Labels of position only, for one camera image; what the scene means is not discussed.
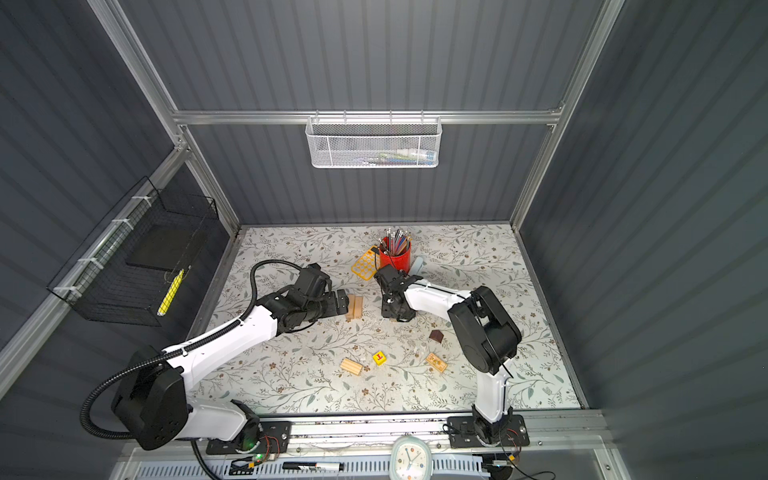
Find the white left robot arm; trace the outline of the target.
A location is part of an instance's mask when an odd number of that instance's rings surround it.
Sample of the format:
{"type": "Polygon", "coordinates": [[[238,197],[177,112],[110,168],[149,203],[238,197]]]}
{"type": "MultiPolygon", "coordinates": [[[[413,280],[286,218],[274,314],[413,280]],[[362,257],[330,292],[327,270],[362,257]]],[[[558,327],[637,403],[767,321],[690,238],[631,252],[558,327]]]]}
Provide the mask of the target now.
{"type": "Polygon", "coordinates": [[[241,401],[198,399],[193,390],[243,352],[348,310],[348,295],[333,288],[319,265],[301,267],[294,283],[265,295],[253,292],[242,314],[209,333],[162,351],[136,353],[132,372],[119,382],[113,413],[145,450],[197,439],[253,450],[261,437],[258,416],[241,401]]]}

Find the long wooden block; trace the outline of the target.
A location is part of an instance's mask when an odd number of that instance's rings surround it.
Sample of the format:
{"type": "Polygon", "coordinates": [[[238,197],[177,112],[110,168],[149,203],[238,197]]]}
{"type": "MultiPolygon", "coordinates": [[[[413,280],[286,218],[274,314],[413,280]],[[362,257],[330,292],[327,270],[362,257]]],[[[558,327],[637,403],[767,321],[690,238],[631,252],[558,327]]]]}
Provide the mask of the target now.
{"type": "Polygon", "coordinates": [[[347,312],[347,314],[346,314],[346,318],[347,318],[348,320],[357,319],[357,318],[355,317],[355,303],[356,303],[356,296],[357,296],[357,295],[349,295],[349,296],[348,296],[348,299],[349,299],[349,305],[348,305],[348,312],[347,312]]]}

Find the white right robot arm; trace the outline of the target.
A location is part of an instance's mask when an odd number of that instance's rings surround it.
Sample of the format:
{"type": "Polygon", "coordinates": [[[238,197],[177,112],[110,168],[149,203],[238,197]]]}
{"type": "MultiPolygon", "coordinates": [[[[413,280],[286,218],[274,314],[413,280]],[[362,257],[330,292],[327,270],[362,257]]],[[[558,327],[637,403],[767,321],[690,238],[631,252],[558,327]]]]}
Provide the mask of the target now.
{"type": "Polygon", "coordinates": [[[472,291],[437,286],[391,265],[374,278],[381,289],[383,317],[408,322],[426,312],[451,323],[463,355],[476,370],[475,434],[486,445],[500,443],[512,412],[507,363],[517,355],[522,333],[493,291],[486,286],[472,291]]]}

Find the printed wooden block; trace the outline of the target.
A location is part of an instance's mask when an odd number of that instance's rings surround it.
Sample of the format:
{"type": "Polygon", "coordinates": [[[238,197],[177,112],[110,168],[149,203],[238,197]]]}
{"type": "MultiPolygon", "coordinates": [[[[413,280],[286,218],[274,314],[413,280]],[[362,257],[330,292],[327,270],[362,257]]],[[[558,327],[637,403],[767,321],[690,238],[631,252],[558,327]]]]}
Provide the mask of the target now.
{"type": "Polygon", "coordinates": [[[436,371],[443,373],[447,369],[447,363],[438,357],[435,353],[430,352],[425,361],[436,371]]]}

